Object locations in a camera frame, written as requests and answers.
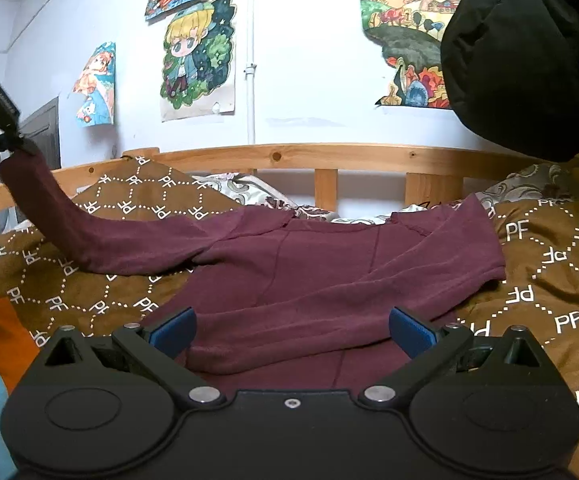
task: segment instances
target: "patterned pillow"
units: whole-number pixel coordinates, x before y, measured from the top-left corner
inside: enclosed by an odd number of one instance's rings
[[[426,208],[420,205],[412,204],[407,206],[405,209],[401,209],[399,213],[413,213],[415,211],[425,211]],[[378,215],[378,216],[361,216],[359,218],[335,218],[332,220],[335,224],[367,224],[367,225],[380,225],[384,224],[389,220],[391,215]]]
[[[192,177],[242,205],[263,205],[271,209],[294,211],[296,218],[305,220],[330,221],[338,218],[338,214],[333,211],[325,211],[313,205],[298,205],[276,188],[250,174],[220,173]]]
[[[477,192],[476,197],[486,209],[500,202],[516,202],[524,198],[570,202],[573,200],[570,187],[570,175],[558,164],[532,164],[508,175],[489,189]]]

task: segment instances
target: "dotted pattern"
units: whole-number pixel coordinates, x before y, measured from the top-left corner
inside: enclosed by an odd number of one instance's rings
[[[500,203],[490,217],[507,277],[457,308],[457,322],[492,336],[527,326],[579,402],[579,202]],[[579,476],[579,448],[571,468]]]
[[[200,220],[240,207],[207,183],[142,157],[126,159],[73,201],[95,216],[141,221],[174,215]],[[0,296],[9,297],[39,347],[64,324],[93,336],[139,321],[180,290],[192,270],[162,276],[91,274],[33,226],[0,236]]]

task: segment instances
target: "wooden slat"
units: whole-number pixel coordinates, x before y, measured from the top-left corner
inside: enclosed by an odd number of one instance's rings
[[[95,183],[103,174],[114,170],[120,164],[122,164],[122,160],[115,158],[114,160],[105,160],[94,164],[61,168],[60,170],[52,171],[52,173],[61,189],[67,194],[74,194],[77,188]],[[9,191],[3,184],[0,184],[0,211],[13,205],[14,200]]]
[[[255,144],[167,152],[154,160],[180,171],[215,168],[399,171],[500,180],[539,162],[506,153],[396,144]]]
[[[463,178],[425,173],[405,176],[405,205],[448,203],[463,198]]]
[[[144,158],[151,158],[158,155],[161,150],[159,148],[138,148],[137,150],[127,150],[123,152],[122,156],[142,156]]]
[[[158,148],[129,150],[124,154],[148,156],[180,171],[207,171],[221,173],[239,171],[252,173],[249,168],[313,169],[319,173],[317,204],[336,209],[337,180],[332,170],[398,171],[426,174],[427,177],[409,177],[406,202],[426,200],[447,202],[458,198],[458,181],[462,177],[501,180],[507,174],[538,162],[533,158],[506,153],[473,152],[452,148],[400,146],[394,144],[257,144],[207,148],[184,152],[159,153]],[[77,188],[95,183],[100,176],[112,171],[120,159],[107,160],[63,168],[54,172],[59,185],[68,195]],[[457,177],[438,178],[440,175]],[[14,205],[7,189],[0,184],[0,210]]]
[[[338,209],[338,170],[314,170],[314,204],[326,211]]]

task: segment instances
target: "sweater sleeve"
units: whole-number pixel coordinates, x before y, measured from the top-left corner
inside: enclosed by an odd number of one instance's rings
[[[41,233],[79,268],[98,274],[155,274],[193,262],[240,224],[246,208],[194,221],[97,218],[61,190],[41,153],[16,150],[0,164],[0,178]]]

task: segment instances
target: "chibi boy drawing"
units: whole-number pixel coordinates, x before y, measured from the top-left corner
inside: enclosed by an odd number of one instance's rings
[[[176,92],[185,92],[189,84],[198,79],[192,52],[214,28],[212,14],[212,4],[195,4],[179,12],[167,27],[166,43],[173,57],[163,70],[168,96],[173,98]]]

